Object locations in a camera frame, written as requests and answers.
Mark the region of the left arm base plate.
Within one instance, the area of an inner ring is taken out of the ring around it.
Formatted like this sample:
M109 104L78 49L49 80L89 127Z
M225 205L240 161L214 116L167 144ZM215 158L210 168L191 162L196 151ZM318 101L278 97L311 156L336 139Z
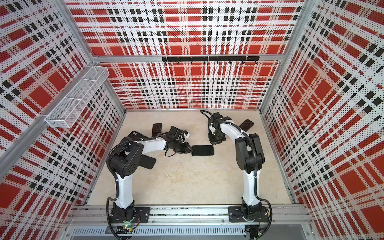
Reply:
M149 207L128 207L127 209L122 209L118 206L113 206L110 213L110 222L112 224L122 224L122 223L133 223L138 222L147 223L150 216Z

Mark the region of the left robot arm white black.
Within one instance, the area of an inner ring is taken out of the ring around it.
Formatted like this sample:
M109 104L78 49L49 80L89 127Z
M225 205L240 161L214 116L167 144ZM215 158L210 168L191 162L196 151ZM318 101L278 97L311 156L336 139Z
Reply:
M189 154L192 147L187 142L190 134L174 126L166 133L152 138L123 138L107 156L107 168L116 183L116 197L112 199L116 208L126 210L134 205L133 175L138 167L151 169L153 161L143 155L155 151L173 150L175 154Z

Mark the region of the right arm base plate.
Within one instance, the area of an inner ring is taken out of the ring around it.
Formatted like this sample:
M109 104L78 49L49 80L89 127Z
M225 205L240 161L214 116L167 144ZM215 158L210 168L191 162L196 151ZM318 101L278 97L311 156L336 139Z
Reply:
M270 220L268 209L264 206L228 207L228 215L231 223L267 223Z

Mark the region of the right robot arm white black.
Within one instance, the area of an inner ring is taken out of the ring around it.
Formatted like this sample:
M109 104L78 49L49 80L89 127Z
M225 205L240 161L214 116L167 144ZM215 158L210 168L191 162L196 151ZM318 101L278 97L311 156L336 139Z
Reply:
M260 175L265 155L261 140L257 134L249 134L237 126L231 118L220 113L201 110L208 119L208 136L212 145L221 144L229 137L235 143L236 162L243 172L244 191L242 203L234 218L245 222L271 222L272 206L260 197Z

